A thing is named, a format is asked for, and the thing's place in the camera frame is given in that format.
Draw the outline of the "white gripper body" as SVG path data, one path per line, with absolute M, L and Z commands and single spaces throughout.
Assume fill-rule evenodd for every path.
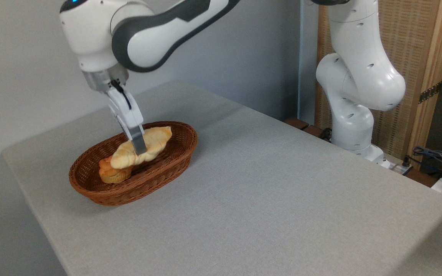
M 119 90 L 112 86 L 107 92 L 109 104 L 112 104 L 112 106 L 119 111 L 122 120 L 127 124 L 128 128 L 142 125 L 144 118 L 135 98 L 122 86 L 119 85 L 118 87 Z

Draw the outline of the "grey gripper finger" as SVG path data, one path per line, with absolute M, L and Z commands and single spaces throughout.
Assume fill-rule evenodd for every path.
M 116 108 L 114 108 L 112 106 L 112 104 L 108 105 L 110 108 L 110 111 L 112 112 L 112 115 L 115 117 L 116 121 L 120 124 L 121 129 L 124 133 L 124 135 L 126 136 L 126 138 L 128 138 L 128 140 L 131 140 L 131 136 L 130 136 L 130 131 L 129 128 L 127 127 L 127 124 L 122 120 L 121 115 L 119 114 L 119 111 L 117 111 Z
M 144 129 L 142 125 L 134 128 L 128 128 L 129 140 L 133 145 L 136 155 L 141 155 L 147 151 L 146 144 L 144 140 Z

